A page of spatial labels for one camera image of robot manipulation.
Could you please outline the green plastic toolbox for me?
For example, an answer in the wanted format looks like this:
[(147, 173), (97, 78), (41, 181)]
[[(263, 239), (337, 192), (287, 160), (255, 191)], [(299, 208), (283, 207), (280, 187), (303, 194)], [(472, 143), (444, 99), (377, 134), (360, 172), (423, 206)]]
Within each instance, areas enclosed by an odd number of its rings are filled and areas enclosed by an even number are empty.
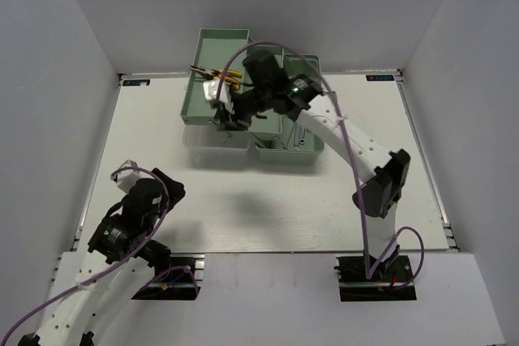
[(253, 45), (247, 29), (203, 28), (180, 111), (222, 147), (254, 145), (269, 164), (314, 165), (324, 141), (287, 116), (294, 94), (319, 83), (320, 58)]

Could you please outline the yellow handled pliers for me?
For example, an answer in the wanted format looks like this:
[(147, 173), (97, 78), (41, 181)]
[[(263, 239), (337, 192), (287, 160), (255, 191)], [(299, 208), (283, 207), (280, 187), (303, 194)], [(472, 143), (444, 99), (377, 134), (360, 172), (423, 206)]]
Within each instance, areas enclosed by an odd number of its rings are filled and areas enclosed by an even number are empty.
[[(199, 75), (206, 81), (221, 79), (223, 72), (222, 69), (211, 69), (195, 65), (189, 66), (189, 70), (195, 72), (197, 75)], [(238, 72), (236, 70), (227, 70), (224, 80), (232, 90), (238, 91), (242, 85), (242, 77), (243, 75), (241, 72)]]

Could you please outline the large silver ratchet wrench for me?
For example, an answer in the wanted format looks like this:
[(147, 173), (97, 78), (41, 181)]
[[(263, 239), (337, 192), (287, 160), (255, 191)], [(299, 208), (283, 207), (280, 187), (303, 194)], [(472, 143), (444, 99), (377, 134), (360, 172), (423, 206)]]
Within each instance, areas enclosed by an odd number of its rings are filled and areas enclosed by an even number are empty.
[(304, 126), (301, 126), (300, 131), (299, 131), (298, 146), (303, 146), (305, 144), (305, 142), (306, 142), (305, 137), (306, 137), (306, 128)]

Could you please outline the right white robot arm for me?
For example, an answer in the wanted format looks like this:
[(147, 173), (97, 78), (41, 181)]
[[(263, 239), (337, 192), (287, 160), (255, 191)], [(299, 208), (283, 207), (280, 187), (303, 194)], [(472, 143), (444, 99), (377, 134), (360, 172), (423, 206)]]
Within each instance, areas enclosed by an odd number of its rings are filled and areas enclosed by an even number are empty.
[(289, 75), (274, 55), (260, 49), (242, 62), (252, 85), (236, 92), (222, 80), (203, 84), (204, 98), (216, 110), (223, 130), (247, 130), (254, 117), (272, 110), (309, 130), (353, 170), (352, 195), (361, 212), (365, 272), (385, 280), (399, 254), (396, 213), (410, 166), (410, 155), (378, 144), (341, 113), (337, 95), (317, 74)]

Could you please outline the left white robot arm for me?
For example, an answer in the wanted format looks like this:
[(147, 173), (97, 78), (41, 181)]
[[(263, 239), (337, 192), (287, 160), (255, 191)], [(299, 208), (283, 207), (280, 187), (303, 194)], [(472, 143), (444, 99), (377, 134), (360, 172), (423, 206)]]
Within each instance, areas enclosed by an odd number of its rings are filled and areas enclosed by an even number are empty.
[(92, 234), (74, 283), (49, 299), (49, 320), (21, 345), (94, 345), (140, 289), (163, 280), (174, 266), (170, 249), (154, 240), (185, 187), (158, 168), (127, 161), (111, 175), (124, 193)]

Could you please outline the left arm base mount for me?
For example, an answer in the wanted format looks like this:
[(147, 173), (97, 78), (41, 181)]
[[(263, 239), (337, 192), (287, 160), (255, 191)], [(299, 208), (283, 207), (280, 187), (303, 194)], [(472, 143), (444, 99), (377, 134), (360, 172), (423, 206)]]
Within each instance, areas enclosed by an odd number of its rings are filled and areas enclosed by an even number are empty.
[(194, 301), (204, 276), (203, 254), (171, 255), (133, 297), (136, 301)]

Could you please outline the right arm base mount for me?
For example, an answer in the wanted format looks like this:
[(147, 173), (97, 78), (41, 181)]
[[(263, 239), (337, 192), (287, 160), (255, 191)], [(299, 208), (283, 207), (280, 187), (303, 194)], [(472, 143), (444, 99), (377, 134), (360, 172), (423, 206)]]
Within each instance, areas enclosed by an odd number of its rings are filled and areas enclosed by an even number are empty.
[(407, 255), (399, 255), (388, 270), (367, 279), (362, 256), (336, 258), (341, 302), (416, 301), (413, 272)]

